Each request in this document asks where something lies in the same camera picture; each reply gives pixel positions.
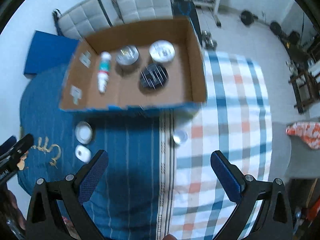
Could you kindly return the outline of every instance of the checkered cloth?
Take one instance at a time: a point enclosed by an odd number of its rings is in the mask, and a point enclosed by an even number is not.
[[[220,150],[243,174],[264,181],[269,176],[272,125],[260,66],[221,52],[205,51],[204,57],[208,102],[191,120],[175,116],[175,129],[186,131],[189,140],[171,150],[175,162],[166,163],[167,212],[161,221],[168,228],[164,234],[177,239],[212,240],[235,207],[210,166],[213,151]],[[260,206],[256,202],[240,239],[249,234]]]

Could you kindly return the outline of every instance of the metal screw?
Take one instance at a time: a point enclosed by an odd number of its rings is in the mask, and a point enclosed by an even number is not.
[[[247,181],[253,181],[253,176],[248,174],[248,175],[245,176],[245,179]]]
[[[282,180],[281,180],[281,179],[279,179],[279,178],[276,178],[276,184],[281,185],[281,184],[282,184]]]
[[[41,185],[43,182],[44,182],[44,179],[42,179],[42,178],[40,178],[40,179],[37,180],[37,184],[38,184],[38,185]]]
[[[66,180],[67,181],[72,181],[74,179],[75,176],[73,176],[72,174],[69,174],[66,176]]]

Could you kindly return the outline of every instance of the open brown box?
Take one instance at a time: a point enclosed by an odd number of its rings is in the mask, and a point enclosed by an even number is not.
[[[139,86],[140,70],[151,62],[149,47],[158,40],[171,42],[176,52],[174,60],[165,66],[169,80],[163,88],[144,90]],[[125,45],[135,45],[140,54],[138,68],[130,74],[118,71],[115,60],[118,50]],[[112,60],[106,93],[100,94],[97,73],[103,51],[108,51]],[[90,55],[90,60],[84,61],[84,55]],[[126,110],[128,106],[175,108],[204,103],[206,99],[202,51],[189,19],[179,17],[119,25],[86,37],[69,65],[60,108],[65,111],[108,111],[114,107]]]

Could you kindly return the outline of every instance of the white bottle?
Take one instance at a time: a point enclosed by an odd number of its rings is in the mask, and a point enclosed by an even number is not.
[[[110,53],[104,51],[101,53],[101,61],[99,65],[98,72],[98,89],[99,92],[104,94],[106,92],[107,83],[109,80],[109,71],[110,71]]]

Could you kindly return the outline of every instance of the table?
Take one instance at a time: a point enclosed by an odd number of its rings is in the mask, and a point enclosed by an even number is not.
[[[214,150],[228,157],[244,173],[267,180],[271,160],[271,114],[261,68],[241,56],[205,52],[208,102],[197,113],[163,113],[159,118],[73,115],[58,109],[60,86],[67,66],[37,75],[21,99],[20,119],[25,133],[35,137],[35,148],[19,172],[19,184],[31,194],[36,180],[63,179],[76,173],[82,162],[75,158],[78,144],[74,127],[80,120],[96,131],[88,148],[103,148],[109,166],[90,201],[88,215],[112,239],[212,239],[234,204],[225,195],[210,167]],[[188,132],[189,140],[177,148],[175,129]],[[58,149],[56,167],[49,161]],[[257,210],[243,233],[250,231]],[[67,215],[60,205],[63,215]]]

